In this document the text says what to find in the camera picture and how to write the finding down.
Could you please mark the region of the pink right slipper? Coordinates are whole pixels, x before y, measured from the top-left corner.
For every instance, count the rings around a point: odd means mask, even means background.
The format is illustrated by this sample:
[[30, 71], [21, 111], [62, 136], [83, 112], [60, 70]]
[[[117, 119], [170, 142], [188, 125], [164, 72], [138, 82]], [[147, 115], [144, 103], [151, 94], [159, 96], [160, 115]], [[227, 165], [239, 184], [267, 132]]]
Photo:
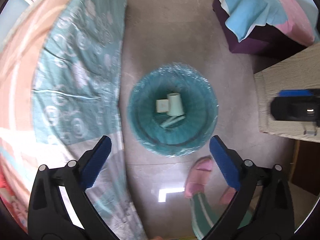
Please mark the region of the pink right slipper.
[[236, 189], [232, 187], [228, 187], [223, 193], [222, 197], [220, 198], [219, 203], [222, 205], [228, 205], [232, 201], [235, 194], [236, 194]]

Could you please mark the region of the white paper cup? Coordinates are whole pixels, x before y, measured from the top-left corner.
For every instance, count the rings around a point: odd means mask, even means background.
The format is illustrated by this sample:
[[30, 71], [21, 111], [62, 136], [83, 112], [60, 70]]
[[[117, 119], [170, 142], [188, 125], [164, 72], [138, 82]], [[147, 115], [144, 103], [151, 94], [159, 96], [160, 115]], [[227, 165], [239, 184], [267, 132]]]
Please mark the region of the white paper cup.
[[184, 115], [183, 104], [181, 95], [179, 93], [170, 93], [167, 95], [169, 100], [169, 116], [181, 116]]

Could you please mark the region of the purple ottoman bed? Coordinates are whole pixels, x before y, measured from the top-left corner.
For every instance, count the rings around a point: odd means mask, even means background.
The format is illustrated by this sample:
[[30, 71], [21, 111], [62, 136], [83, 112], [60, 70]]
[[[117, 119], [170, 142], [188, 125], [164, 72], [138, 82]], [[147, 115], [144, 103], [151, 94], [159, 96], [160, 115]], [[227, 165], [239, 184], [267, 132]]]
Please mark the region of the purple ottoman bed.
[[283, 60], [306, 48], [268, 24], [263, 27], [256, 26], [247, 38], [239, 42], [236, 35], [225, 25], [228, 14], [222, 9], [219, 0], [213, 1], [212, 8], [223, 29], [229, 51], [233, 54], [258, 55]]

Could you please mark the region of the green trouser leg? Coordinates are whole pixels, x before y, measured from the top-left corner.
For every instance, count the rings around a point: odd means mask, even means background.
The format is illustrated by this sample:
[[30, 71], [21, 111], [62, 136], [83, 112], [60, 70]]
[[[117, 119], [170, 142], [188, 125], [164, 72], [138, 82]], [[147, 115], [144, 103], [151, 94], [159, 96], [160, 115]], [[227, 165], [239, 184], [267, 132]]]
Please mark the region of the green trouser leg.
[[[212, 227], [219, 220], [219, 216], [214, 213], [208, 204], [204, 193], [198, 193], [190, 199], [191, 226], [197, 239], [203, 239], [210, 232]], [[246, 226], [252, 218], [252, 214], [247, 210], [238, 228]]]

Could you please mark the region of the teal wrapper strip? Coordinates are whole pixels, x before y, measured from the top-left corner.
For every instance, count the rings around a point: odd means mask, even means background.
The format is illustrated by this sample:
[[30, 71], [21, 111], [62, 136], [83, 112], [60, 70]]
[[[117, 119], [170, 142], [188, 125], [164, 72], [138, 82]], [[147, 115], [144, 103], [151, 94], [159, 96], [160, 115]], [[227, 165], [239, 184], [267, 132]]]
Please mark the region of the teal wrapper strip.
[[171, 116], [169, 119], [160, 124], [162, 128], [167, 128], [181, 120], [185, 119], [184, 115], [181, 116]]

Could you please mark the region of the teal lined trash bin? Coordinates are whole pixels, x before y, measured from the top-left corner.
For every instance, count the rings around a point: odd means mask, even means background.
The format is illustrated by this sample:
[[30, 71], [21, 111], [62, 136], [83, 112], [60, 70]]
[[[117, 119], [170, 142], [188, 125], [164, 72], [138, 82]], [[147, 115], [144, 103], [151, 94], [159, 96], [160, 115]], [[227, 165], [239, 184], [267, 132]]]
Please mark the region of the teal lined trash bin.
[[205, 145], [218, 116], [209, 81], [193, 67], [171, 63], [133, 87], [127, 117], [138, 142], [165, 157], [191, 154]]

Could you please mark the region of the bed with teal sheet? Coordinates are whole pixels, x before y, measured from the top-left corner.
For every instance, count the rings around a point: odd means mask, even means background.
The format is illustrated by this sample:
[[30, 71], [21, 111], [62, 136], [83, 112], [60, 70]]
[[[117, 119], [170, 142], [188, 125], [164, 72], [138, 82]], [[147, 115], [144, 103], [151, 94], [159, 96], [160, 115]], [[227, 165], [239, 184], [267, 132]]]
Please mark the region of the bed with teal sheet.
[[86, 192], [120, 239], [146, 239], [127, 189], [118, 108], [127, 0], [36, 0], [1, 44], [1, 198], [27, 229], [37, 169], [112, 151]]

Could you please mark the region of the blue pink blanket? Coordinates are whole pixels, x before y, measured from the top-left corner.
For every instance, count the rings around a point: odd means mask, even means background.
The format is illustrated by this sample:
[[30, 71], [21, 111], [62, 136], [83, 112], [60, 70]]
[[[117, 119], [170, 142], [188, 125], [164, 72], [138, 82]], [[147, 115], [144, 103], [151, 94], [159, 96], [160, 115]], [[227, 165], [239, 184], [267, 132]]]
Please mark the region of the blue pink blanket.
[[219, 0], [227, 12], [225, 26], [238, 42], [256, 26], [270, 25], [303, 46], [319, 42], [319, 10], [313, 0]]

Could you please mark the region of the small white box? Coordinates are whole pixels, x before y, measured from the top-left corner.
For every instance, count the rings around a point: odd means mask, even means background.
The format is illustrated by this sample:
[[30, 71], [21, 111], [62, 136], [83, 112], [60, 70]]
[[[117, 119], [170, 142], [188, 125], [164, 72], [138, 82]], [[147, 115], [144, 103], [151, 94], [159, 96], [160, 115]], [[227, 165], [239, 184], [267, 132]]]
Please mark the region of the small white box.
[[156, 100], [156, 111], [157, 113], [167, 113], [169, 111], [169, 100]]

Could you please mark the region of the wooden desk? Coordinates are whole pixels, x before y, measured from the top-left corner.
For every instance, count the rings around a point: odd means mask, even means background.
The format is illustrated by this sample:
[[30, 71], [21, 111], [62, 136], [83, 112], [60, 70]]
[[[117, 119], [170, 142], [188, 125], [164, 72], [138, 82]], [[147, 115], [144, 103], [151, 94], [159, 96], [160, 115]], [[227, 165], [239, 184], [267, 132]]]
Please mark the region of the wooden desk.
[[319, 142], [319, 44], [254, 75], [259, 131]]

